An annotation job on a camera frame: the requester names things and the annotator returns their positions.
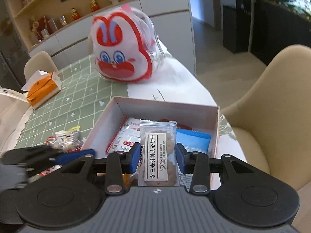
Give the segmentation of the white red snack packet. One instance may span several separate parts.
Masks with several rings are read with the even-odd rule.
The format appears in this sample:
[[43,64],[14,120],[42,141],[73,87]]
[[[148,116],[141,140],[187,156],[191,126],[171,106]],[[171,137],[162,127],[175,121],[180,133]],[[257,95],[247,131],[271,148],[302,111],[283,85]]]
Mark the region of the white red snack packet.
[[115,151],[128,152],[135,143],[140,143],[140,120],[128,117],[118,131],[107,153]]

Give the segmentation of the clear biscuit packet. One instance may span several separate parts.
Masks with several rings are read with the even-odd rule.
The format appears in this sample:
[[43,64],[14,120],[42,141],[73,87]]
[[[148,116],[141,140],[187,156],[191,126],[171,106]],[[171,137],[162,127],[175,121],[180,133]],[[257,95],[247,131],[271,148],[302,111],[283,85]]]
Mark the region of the clear biscuit packet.
[[138,185],[176,186],[176,121],[167,123],[140,120],[142,165],[139,167]]

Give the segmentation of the blue white snack bag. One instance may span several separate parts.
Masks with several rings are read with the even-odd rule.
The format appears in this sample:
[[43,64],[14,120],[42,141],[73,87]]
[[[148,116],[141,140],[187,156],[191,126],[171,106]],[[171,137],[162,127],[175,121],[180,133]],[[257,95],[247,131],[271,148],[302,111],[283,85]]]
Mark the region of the blue white snack bag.
[[178,169],[178,181],[180,186],[184,186],[187,192],[190,191],[190,185],[192,182],[193,174],[182,174],[180,169]]

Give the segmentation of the blue candy packet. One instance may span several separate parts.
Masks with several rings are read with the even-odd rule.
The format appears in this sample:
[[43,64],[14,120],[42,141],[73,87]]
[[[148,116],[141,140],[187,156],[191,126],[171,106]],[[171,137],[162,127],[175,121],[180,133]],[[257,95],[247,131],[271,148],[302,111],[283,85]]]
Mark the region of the blue candy packet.
[[200,152],[210,155],[211,135],[194,130],[177,129],[176,143],[183,144],[187,152]]

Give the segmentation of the red orange snack pouch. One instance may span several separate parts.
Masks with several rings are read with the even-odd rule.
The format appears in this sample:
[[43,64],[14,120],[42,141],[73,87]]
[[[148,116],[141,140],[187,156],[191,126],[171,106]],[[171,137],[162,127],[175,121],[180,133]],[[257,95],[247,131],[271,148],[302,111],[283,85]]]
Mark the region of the red orange snack pouch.
[[[171,122],[171,120],[161,119],[160,122],[167,123],[167,122]],[[176,123],[176,124],[177,124],[177,126],[176,126],[177,129],[193,130],[190,126],[187,126],[187,125],[184,125],[184,124],[181,124],[181,123]],[[169,127],[169,128],[167,128],[167,130],[169,132],[172,132],[174,130],[174,128]]]

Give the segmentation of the green grid tablecloth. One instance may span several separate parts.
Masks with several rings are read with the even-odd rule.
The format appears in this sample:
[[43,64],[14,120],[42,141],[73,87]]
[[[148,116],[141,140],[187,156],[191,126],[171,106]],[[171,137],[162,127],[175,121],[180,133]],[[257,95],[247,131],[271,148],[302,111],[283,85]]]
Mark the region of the green grid tablecloth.
[[79,126],[84,143],[97,119],[114,96],[127,96],[124,83],[102,78],[94,68],[94,57],[87,56],[58,73],[62,89],[30,114],[16,148],[44,144],[57,131]]

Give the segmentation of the orange tissue box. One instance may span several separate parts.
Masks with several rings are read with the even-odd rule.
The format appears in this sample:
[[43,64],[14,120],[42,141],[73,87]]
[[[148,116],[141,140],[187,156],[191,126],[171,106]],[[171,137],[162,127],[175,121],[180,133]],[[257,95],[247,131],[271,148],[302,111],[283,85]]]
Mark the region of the orange tissue box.
[[55,71],[37,70],[22,87],[27,92],[26,100],[36,110],[61,91],[62,82]]

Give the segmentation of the white paper sheet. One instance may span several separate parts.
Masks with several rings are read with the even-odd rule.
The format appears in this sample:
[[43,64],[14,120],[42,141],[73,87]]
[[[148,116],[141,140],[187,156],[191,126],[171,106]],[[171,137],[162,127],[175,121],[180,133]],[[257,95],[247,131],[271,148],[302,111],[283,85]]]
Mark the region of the white paper sheet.
[[[163,43],[160,45],[164,51],[164,64],[150,79],[141,83],[128,84],[128,96],[137,99],[217,106],[210,92],[168,52]],[[246,162],[233,128],[222,111],[219,112],[219,123],[218,148],[215,157],[231,154]]]

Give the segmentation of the beige chair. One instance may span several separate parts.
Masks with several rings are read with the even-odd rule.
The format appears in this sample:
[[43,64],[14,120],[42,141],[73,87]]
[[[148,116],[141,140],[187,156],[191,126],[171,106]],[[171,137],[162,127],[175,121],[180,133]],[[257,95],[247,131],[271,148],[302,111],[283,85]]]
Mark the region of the beige chair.
[[257,82],[221,112],[246,161],[295,190],[310,182],[310,48],[279,52]]
[[93,54],[93,40],[92,40],[92,34],[90,33],[87,37],[87,48],[88,48],[88,54]]
[[24,75],[26,81],[28,81],[37,70],[48,73],[59,71],[54,61],[46,51],[38,52],[25,64]]

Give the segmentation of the beige chair far left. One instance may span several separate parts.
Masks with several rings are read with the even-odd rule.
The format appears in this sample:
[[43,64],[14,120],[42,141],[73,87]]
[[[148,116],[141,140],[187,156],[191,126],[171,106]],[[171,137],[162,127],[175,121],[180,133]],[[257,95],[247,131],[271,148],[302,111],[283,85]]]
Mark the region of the beige chair far left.
[[26,81],[28,81],[37,70],[48,73],[59,71],[54,61],[46,51],[38,52],[25,64],[24,75]]

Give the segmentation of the red figurine left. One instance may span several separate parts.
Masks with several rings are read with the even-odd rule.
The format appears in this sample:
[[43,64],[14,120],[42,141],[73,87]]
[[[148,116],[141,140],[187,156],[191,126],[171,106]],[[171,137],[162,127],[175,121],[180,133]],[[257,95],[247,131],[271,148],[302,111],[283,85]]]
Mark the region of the red figurine left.
[[78,11],[75,8],[71,9],[71,18],[72,18],[72,21],[76,21],[81,18]]

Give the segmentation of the red figurine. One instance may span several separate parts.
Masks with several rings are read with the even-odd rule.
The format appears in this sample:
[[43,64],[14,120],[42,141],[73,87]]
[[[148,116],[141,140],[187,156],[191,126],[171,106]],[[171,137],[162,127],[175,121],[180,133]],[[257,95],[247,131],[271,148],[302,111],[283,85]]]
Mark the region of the red figurine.
[[71,9],[71,18],[72,18],[72,21],[76,21],[81,18],[78,11],[75,8]]
[[90,1],[90,8],[91,8],[91,12],[95,12],[95,11],[100,9],[100,6],[98,5],[96,0],[91,0]]

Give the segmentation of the black water dispenser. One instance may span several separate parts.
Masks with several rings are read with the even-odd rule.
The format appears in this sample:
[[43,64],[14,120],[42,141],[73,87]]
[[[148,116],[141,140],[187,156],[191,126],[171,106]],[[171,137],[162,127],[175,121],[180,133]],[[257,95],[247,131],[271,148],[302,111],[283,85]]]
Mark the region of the black water dispenser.
[[232,53],[248,52],[252,0],[235,0],[223,5],[223,46]]

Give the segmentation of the red figurine right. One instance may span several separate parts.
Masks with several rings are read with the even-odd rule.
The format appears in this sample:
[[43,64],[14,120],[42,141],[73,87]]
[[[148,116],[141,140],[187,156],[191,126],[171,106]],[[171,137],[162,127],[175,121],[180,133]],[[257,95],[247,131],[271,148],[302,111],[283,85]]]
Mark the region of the red figurine right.
[[95,12],[95,11],[100,9],[100,6],[98,5],[96,0],[91,0],[90,1],[90,8],[91,8],[91,12]]

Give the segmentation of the fish tank cabinet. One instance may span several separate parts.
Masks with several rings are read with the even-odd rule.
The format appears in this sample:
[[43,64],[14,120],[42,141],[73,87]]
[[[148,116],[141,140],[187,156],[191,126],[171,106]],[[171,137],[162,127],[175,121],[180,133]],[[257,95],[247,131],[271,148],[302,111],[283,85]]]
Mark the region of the fish tank cabinet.
[[290,45],[310,47],[310,16],[291,0],[255,0],[251,53],[268,65]]

